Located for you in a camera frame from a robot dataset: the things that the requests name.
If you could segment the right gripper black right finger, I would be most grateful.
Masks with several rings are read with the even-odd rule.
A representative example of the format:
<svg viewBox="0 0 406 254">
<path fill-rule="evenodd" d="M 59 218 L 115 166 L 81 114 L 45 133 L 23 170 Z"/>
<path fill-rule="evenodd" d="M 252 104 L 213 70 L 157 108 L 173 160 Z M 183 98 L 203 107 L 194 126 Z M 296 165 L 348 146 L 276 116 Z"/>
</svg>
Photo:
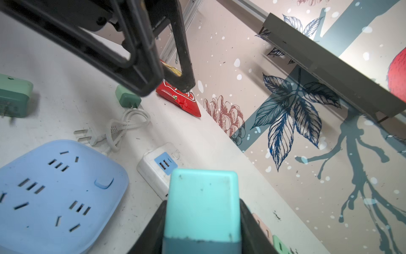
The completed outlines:
<svg viewBox="0 0 406 254">
<path fill-rule="evenodd" d="M 245 202 L 240 199 L 242 254 L 277 254 Z"/>
</svg>

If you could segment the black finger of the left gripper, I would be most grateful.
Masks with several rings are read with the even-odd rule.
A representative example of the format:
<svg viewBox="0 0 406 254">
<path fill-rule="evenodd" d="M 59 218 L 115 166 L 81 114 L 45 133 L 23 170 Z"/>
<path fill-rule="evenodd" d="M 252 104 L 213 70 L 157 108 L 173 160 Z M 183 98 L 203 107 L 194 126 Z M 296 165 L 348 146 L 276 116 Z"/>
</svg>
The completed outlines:
<svg viewBox="0 0 406 254">
<path fill-rule="evenodd" d="M 1 1 L 1 12 L 59 44 L 139 96 L 164 78 L 144 1 Z M 125 58 L 97 40 L 116 21 Z"/>
<path fill-rule="evenodd" d="M 169 67 L 158 61 L 163 71 L 163 79 L 179 91 L 186 93 L 196 84 L 187 44 L 184 18 L 179 1 L 145 1 L 154 36 L 158 36 L 166 26 L 172 27 L 172 34 L 181 66 L 181 75 L 176 75 Z"/>
</svg>

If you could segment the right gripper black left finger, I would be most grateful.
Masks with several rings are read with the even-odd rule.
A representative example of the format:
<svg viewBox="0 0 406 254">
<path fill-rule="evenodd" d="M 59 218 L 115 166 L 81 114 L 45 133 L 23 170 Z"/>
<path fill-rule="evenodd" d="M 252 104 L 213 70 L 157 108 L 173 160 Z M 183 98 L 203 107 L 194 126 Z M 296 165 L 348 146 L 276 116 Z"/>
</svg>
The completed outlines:
<svg viewBox="0 0 406 254">
<path fill-rule="evenodd" d="M 128 254 L 162 253 L 166 209 L 167 201 L 163 201 Z"/>
</svg>

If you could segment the teal plug adapter pair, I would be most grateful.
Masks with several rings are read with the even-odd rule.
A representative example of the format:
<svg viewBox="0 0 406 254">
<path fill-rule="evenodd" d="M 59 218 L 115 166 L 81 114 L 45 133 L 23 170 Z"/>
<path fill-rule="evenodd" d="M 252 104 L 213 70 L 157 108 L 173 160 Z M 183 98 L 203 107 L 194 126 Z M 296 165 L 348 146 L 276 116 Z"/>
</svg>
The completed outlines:
<svg viewBox="0 0 406 254">
<path fill-rule="evenodd" d="M 237 173 L 197 169 L 172 172 L 162 253 L 242 253 Z"/>
</svg>

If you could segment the pink plug adapter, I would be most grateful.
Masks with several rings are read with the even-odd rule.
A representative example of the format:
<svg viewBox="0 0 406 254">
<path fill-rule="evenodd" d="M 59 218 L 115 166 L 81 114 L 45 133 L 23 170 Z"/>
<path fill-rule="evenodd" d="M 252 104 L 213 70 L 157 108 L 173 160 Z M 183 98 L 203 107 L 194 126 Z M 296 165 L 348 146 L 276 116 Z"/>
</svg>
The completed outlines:
<svg viewBox="0 0 406 254">
<path fill-rule="evenodd" d="M 257 214 L 252 213 L 252 216 L 256 220 L 257 224 L 259 225 L 269 242 L 273 244 L 273 234 L 270 228 L 261 220 L 261 218 Z"/>
</svg>

